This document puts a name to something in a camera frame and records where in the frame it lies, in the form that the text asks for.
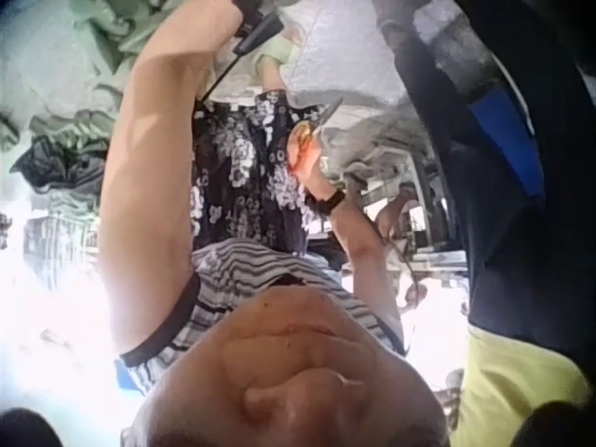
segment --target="black pants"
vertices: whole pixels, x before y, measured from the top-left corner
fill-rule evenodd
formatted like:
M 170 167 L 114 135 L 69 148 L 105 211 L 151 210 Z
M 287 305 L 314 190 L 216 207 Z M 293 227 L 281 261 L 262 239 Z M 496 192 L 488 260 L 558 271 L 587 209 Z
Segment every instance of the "black pants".
M 396 67 L 453 198 L 470 274 L 470 322 L 564 354 L 596 378 L 596 113 L 573 61 L 520 0 L 461 0 L 529 107 L 545 199 L 528 197 L 424 43 Z

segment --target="person's hand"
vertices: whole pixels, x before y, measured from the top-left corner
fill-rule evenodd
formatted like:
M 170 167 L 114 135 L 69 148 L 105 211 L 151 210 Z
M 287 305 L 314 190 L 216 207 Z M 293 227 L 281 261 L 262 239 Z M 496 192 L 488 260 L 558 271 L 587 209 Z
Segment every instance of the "person's hand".
M 320 141 L 317 137 L 312 138 L 305 150 L 301 151 L 299 137 L 303 131 L 303 128 L 296 126 L 288 139 L 290 172 L 316 200 L 327 200 L 335 193 L 335 188 L 320 170 Z

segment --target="sleeve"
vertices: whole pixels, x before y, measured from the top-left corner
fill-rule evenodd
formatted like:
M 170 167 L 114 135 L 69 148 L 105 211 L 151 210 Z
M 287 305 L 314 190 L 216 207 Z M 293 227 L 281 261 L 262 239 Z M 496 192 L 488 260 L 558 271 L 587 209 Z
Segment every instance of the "sleeve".
M 195 272 L 168 317 L 143 343 L 120 356 L 130 377 L 143 394 L 165 370 L 198 339 L 204 329 L 193 323 L 201 281 Z

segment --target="hair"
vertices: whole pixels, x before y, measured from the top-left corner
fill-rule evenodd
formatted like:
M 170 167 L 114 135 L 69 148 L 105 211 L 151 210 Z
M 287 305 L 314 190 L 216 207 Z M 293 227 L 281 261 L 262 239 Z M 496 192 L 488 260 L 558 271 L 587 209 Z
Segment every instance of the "hair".
M 62 447 L 58 435 L 38 413 L 15 408 L 0 414 L 2 447 Z
M 449 437 L 439 426 L 415 424 L 394 436 L 387 447 L 449 447 Z
M 126 447 L 217 447 L 217 444 L 200 436 L 190 436 L 180 431 L 168 431 L 153 436 L 146 446 L 125 444 Z
M 549 402 L 530 414 L 511 447 L 563 447 L 594 445 L 596 427 L 593 405 L 578 408 L 565 402 Z

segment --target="striped shirt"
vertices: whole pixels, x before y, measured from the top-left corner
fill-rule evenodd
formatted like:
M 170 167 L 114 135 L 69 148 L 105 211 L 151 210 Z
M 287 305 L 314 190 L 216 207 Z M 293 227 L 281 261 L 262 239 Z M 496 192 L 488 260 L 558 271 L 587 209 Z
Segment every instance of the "striped shirt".
M 291 276 L 331 296 L 381 344 L 403 354 L 396 336 L 362 301 L 323 271 L 321 260 L 272 251 L 233 238 L 193 253 L 196 274 L 166 321 L 144 343 L 122 356 L 139 389 L 146 393 L 164 371 L 210 327 L 245 300 Z

